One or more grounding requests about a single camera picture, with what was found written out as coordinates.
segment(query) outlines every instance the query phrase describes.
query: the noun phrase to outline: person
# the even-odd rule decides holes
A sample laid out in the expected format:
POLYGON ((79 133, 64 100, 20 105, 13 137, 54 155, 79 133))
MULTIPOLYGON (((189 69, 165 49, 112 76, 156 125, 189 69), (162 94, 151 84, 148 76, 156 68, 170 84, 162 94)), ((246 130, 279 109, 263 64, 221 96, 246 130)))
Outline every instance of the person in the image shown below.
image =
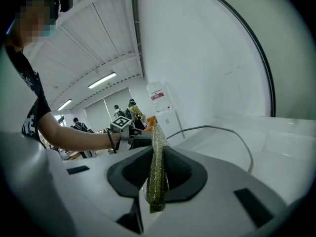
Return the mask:
POLYGON ((144 130, 145 127, 142 121, 142 119, 144 119, 144 116, 139 108, 136 106, 136 102, 134 101, 134 99, 131 99, 129 101, 128 109, 132 112, 132 122, 134 123, 135 128, 144 130))
POLYGON ((75 123, 74 129, 82 132, 88 132, 88 127, 84 123, 80 123, 78 118, 74 118, 73 121, 75 123))
POLYGON ((125 116, 124 111, 118 106, 118 105, 114 105, 114 118, 117 119, 119 116, 125 116))
MULTIPOLYGON (((39 131, 55 148, 69 151, 95 151, 111 148, 108 135, 87 133, 63 127, 55 119, 45 98, 39 74, 33 71, 22 50, 39 37, 49 34, 55 24, 58 12, 54 9, 54 0, 27 0, 20 6, 14 23, 5 37, 4 45, 17 72, 35 93, 37 100, 30 109, 23 125, 22 134, 40 142, 39 131)), ((120 140, 120 134, 112 134, 114 144, 120 140)))

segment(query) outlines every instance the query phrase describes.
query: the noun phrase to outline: sequined fabric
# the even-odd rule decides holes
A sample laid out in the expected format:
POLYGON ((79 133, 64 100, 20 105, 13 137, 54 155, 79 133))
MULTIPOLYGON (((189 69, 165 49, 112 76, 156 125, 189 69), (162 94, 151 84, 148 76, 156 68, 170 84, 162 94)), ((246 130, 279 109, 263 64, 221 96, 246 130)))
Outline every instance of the sequined fabric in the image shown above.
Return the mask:
POLYGON ((147 180, 147 201, 150 213, 162 211, 164 193, 169 190, 168 178, 164 169, 164 147, 170 146, 159 124, 154 123, 152 130, 153 160, 147 180))

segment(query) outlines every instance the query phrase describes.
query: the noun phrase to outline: black t-shirt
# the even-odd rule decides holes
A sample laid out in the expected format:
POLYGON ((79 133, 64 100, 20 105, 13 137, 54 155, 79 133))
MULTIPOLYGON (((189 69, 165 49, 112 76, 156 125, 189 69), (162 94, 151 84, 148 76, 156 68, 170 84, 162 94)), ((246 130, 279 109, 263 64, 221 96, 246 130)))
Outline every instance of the black t-shirt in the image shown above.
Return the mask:
POLYGON ((6 51, 23 81, 38 97, 23 124, 22 134, 40 141, 37 122, 51 110, 46 101, 39 74, 33 71, 28 59, 22 52, 15 52, 13 46, 7 46, 6 51))

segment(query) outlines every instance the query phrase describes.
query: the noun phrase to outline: wrist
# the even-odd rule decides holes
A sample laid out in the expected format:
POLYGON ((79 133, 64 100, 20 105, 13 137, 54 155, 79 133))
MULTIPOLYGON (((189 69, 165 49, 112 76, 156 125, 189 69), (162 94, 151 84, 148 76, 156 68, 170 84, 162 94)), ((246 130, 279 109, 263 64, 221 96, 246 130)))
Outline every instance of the wrist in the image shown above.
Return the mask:
POLYGON ((118 141, 120 141, 120 133, 111 133, 111 138, 113 140, 113 144, 115 145, 118 141))

